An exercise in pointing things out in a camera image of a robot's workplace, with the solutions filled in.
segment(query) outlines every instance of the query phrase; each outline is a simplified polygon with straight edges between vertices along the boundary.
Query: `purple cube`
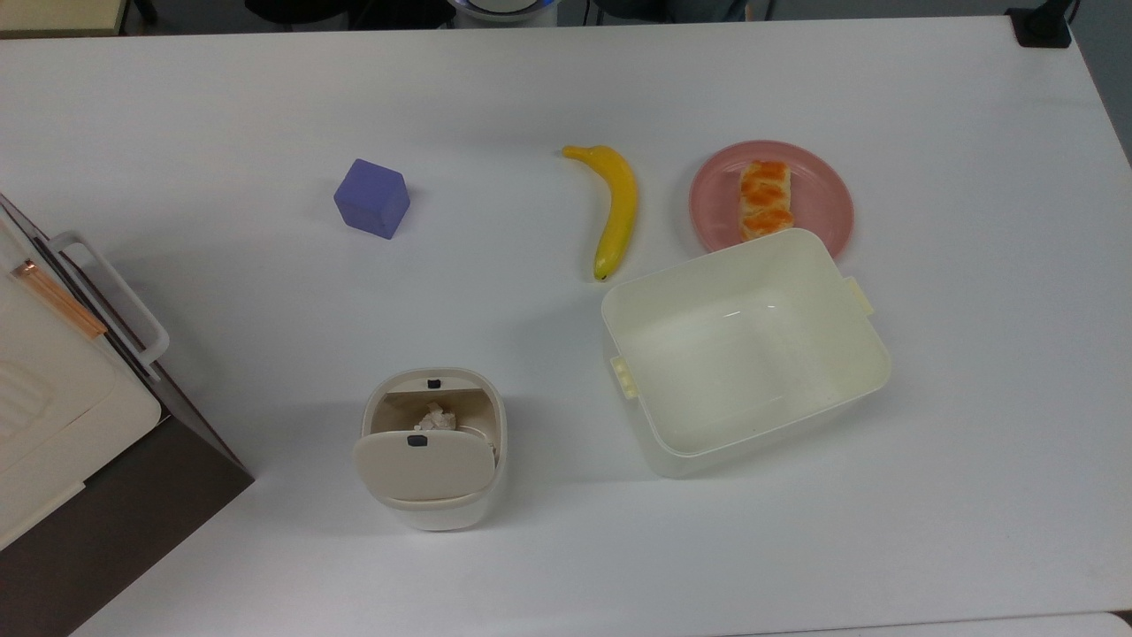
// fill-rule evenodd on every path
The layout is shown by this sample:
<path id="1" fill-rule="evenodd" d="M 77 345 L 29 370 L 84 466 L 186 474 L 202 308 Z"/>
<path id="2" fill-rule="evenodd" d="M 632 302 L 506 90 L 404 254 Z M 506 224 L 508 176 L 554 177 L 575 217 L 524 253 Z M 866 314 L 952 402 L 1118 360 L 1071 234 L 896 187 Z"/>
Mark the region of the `purple cube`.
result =
<path id="1" fill-rule="evenodd" d="M 409 209 L 409 190 L 400 172 L 354 160 L 334 203 L 346 225 L 392 239 Z"/>

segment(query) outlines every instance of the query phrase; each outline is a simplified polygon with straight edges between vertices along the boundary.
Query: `open lid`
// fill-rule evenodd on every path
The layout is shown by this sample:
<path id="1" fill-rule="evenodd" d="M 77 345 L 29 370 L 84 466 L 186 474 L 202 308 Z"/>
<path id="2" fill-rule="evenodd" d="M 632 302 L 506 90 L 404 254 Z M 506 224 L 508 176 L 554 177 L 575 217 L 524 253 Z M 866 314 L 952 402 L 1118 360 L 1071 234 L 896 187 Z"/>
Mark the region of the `open lid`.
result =
<path id="1" fill-rule="evenodd" d="M 462 431 L 392 431 L 354 444 L 354 467 L 377 498 L 445 500 L 487 488 L 495 454 L 482 438 Z"/>

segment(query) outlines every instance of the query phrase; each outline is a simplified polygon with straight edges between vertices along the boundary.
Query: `chair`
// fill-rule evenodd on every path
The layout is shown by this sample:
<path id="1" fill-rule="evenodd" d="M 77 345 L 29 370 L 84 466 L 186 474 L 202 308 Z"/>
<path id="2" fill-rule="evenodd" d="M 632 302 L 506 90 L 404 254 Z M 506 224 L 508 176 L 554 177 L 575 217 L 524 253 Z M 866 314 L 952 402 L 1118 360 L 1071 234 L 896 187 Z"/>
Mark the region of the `chair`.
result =
<path id="1" fill-rule="evenodd" d="M 349 0 L 245 0 L 243 6 L 267 21 L 291 31 L 292 25 L 310 24 L 344 14 Z"/>

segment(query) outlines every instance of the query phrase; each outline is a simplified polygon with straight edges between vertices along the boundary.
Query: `banana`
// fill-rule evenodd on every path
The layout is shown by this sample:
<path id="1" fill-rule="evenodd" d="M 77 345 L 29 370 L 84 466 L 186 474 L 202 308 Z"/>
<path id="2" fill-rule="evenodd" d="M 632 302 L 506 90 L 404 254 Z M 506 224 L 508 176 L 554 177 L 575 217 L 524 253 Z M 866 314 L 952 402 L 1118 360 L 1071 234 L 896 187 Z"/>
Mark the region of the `banana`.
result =
<path id="1" fill-rule="evenodd" d="M 593 277 L 604 281 L 617 269 L 636 222 L 637 189 L 633 169 L 609 146 L 566 146 L 563 156 L 589 165 L 609 184 L 609 218 L 593 257 Z"/>

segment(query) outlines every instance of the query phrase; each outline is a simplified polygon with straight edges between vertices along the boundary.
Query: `microwave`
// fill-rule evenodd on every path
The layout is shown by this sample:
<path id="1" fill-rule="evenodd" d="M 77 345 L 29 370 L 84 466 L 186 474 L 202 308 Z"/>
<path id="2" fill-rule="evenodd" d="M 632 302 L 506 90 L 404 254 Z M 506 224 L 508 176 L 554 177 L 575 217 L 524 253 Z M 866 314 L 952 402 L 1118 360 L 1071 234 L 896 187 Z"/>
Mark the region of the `microwave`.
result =
<path id="1" fill-rule="evenodd" d="M 113 265 L 0 208 L 0 632 L 68 635 L 252 479 Z"/>

